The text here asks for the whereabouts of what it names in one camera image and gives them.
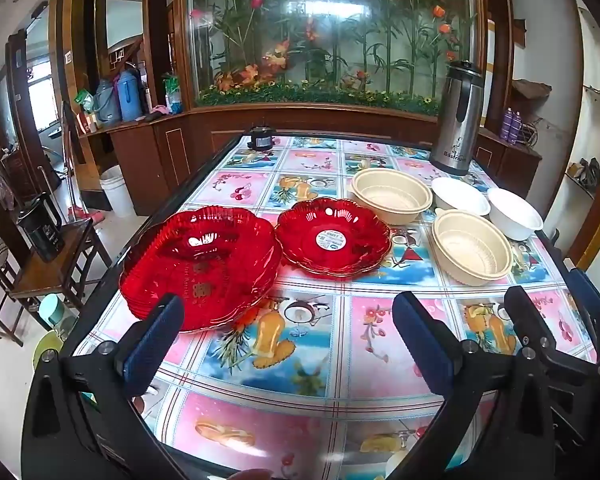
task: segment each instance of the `metal bolt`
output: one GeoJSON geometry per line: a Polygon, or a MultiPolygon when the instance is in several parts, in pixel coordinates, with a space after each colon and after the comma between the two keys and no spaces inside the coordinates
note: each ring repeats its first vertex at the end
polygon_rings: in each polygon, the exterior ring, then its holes
{"type": "Polygon", "coordinates": [[[533,348],[530,348],[528,346],[525,346],[522,349],[522,355],[526,358],[526,359],[534,359],[536,357],[536,352],[534,351],[533,348]]]}
{"type": "Polygon", "coordinates": [[[56,351],[51,348],[49,350],[45,350],[42,352],[42,356],[40,358],[45,363],[51,362],[56,358],[56,351]]]}
{"type": "Polygon", "coordinates": [[[465,339],[462,341],[462,350],[468,354],[475,354],[479,349],[478,343],[472,339],[465,339]]]}
{"type": "Polygon", "coordinates": [[[98,345],[98,353],[102,355],[109,355],[116,349],[116,344],[113,341],[103,341],[98,345]]]}

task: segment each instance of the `beige bowl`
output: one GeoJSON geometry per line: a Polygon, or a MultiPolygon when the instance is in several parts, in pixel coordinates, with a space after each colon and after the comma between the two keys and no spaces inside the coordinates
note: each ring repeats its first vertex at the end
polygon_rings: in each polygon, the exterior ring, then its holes
{"type": "Polygon", "coordinates": [[[465,285],[499,280],[511,270],[513,257],[505,235],[484,218],[460,211],[436,209],[434,251],[440,266],[465,285]]]}
{"type": "Polygon", "coordinates": [[[351,190],[356,202],[390,225],[413,222],[433,202],[431,190],[417,178],[386,168],[357,172],[351,190]]]}

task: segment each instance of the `red plate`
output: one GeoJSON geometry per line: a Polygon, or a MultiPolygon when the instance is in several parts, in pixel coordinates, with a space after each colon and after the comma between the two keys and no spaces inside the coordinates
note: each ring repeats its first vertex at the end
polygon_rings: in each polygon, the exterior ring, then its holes
{"type": "Polygon", "coordinates": [[[281,256],[272,225],[246,209],[176,213],[129,250],[120,293],[139,319],[163,294],[177,294],[185,307],[183,332],[216,328],[264,297],[281,256]]]}
{"type": "Polygon", "coordinates": [[[278,217],[276,236],[290,262],[319,276],[371,270],[391,248],[389,228],[371,210],[333,198],[296,203],[278,217]]]}

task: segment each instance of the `white bucket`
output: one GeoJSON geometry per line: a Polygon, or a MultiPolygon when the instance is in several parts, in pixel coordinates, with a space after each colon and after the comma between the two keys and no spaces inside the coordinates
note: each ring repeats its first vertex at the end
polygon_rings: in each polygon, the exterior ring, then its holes
{"type": "Polygon", "coordinates": [[[130,216],[135,214],[134,203],[131,202],[125,177],[122,176],[120,166],[109,168],[100,175],[100,185],[107,195],[107,199],[116,216],[130,216]]]}

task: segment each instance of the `glass partition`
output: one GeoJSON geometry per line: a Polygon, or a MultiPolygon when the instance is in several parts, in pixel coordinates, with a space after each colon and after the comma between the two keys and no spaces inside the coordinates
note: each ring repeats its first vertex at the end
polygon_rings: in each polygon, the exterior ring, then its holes
{"type": "Polygon", "coordinates": [[[475,0],[189,0],[199,105],[319,102],[435,116],[475,0]]]}

